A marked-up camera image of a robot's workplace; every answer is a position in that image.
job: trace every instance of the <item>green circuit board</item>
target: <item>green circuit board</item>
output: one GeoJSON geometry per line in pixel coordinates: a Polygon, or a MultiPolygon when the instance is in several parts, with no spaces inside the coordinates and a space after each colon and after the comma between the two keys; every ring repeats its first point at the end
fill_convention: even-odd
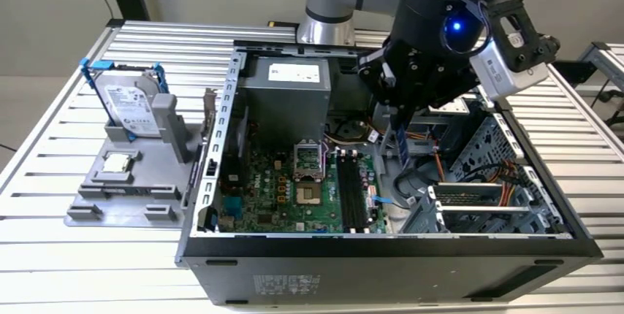
{"type": "MultiPolygon", "coordinates": [[[[306,166],[318,165],[318,153],[306,152],[303,161],[306,166]]],[[[358,163],[359,171],[366,173],[366,178],[362,179],[366,179],[366,184],[377,187],[375,178],[369,180],[373,172],[371,158],[362,156],[358,163]]],[[[291,153],[251,152],[247,166],[247,188],[244,189],[244,196],[242,196],[242,218],[238,220],[231,217],[227,218],[227,225],[222,225],[219,222],[226,231],[314,232],[320,234],[345,232],[342,228],[335,154],[331,153],[326,157],[326,177],[320,183],[295,182],[292,179],[292,165],[291,153]]],[[[363,181],[362,203],[366,203],[363,181]]],[[[385,233],[382,215],[369,225],[369,230],[371,233],[385,233]]]]}

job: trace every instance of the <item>small chip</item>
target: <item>small chip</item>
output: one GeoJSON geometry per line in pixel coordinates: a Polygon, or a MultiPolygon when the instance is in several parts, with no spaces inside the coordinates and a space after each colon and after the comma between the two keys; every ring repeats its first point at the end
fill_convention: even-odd
{"type": "Polygon", "coordinates": [[[270,224],[272,223],[271,214],[258,214],[258,224],[270,224]]]}
{"type": "Polygon", "coordinates": [[[218,225],[219,225],[219,227],[222,227],[224,229],[223,231],[232,230],[234,229],[234,217],[222,216],[218,219],[218,225]]]}
{"type": "Polygon", "coordinates": [[[129,155],[123,153],[111,153],[104,160],[103,172],[107,173],[123,173],[129,165],[129,155]]]}
{"type": "Polygon", "coordinates": [[[296,184],[296,203],[320,204],[320,184],[298,183],[296,184]]]}

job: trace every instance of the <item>motherboard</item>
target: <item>motherboard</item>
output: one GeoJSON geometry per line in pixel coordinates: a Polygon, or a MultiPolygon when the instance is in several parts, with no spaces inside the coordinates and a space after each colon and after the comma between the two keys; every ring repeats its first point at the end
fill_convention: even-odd
{"type": "Polygon", "coordinates": [[[371,157],[355,151],[323,151],[251,150],[244,188],[236,196],[224,196],[222,231],[323,234],[355,232],[357,226],[362,227],[357,232],[386,232],[382,206],[370,200],[378,188],[371,157]],[[345,161],[351,166],[343,168],[345,161]],[[294,174],[318,168],[315,177],[294,174]]]}

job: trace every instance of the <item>hard drive label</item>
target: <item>hard drive label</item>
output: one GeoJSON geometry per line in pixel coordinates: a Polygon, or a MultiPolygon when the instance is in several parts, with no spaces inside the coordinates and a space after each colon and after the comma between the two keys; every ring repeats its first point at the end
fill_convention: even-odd
{"type": "Polygon", "coordinates": [[[157,135],[157,124],[143,90],[119,85],[104,87],[120,124],[137,137],[157,135]]]}

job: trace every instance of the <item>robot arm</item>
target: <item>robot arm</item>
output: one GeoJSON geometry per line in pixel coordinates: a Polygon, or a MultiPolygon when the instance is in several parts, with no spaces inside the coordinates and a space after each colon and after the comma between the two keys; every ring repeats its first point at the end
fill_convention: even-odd
{"type": "MultiPolygon", "coordinates": [[[[323,1],[312,0],[314,7],[323,1]]],[[[415,111],[441,107],[478,81],[496,100],[546,78],[545,63],[554,60],[558,41],[537,34],[522,0],[398,0],[393,4],[398,6],[390,36],[379,50],[359,57],[358,68],[375,100],[395,113],[394,130],[415,111]],[[505,30],[505,20],[513,31],[505,30]],[[483,30],[485,41],[474,48],[483,30]]],[[[330,29],[327,24],[311,28],[330,29]]],[[[310,43],[323,40],[299,38],[310,43]]]]}

